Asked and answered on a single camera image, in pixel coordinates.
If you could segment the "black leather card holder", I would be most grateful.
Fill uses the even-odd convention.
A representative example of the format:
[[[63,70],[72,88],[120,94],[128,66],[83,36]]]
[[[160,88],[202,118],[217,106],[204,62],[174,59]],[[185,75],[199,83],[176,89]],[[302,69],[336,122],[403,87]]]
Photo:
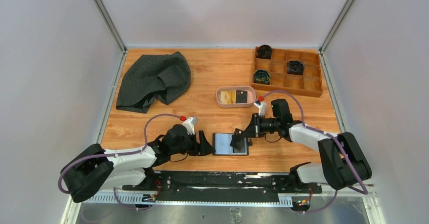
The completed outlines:
[[[231,133],[213,133],[212,146],[215,156],[245,156],[249,155],[249,147],[252,146],[251,139],[244,139],[243,146],[240,149],[230,145],[232,140]]]

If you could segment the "pink oval plastic tray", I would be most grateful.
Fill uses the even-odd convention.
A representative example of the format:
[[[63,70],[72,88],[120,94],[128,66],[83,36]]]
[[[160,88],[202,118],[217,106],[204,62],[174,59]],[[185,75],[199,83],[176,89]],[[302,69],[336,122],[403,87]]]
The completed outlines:
[[[248,108],[256,100],[256,92],[250,86],[223,86],[216,92],[216,102],[221,108]]]

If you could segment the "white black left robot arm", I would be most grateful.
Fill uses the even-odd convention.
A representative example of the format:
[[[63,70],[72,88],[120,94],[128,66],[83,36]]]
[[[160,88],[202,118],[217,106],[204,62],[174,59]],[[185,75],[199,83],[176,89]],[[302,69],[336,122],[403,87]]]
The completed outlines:
[[[139,186],[149,190],[155,176],[148,171],[169,162],[172,155],[206,156],[214,152],[202,130],[188,133],[180,124],[140,148],[112,150],[92,144],[60,171],[59,184],[67,187],[75,203],[86,201],[100,190]]]

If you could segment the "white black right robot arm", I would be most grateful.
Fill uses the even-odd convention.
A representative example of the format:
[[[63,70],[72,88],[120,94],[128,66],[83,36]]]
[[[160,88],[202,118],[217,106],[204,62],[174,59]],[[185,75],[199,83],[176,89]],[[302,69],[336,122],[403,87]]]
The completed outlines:
[[[271,102],[271,118],[265,116],[264,102],[257,100],[254,105],[260,111],[252,115],[246,129],[213,134],[214,155],[244,154],[250,139],[277,133],[280,138],[311,148],[320,156],[319,164],[306,162],[290,169],[289,185],[293,191],[299,193],[311,183],[320,183],[335,190],[350,188],[368,194],[363,181],[372,177],[372,170],[352,133],[330,133],[311,127],[302,120],[294,120],[285,99]]]

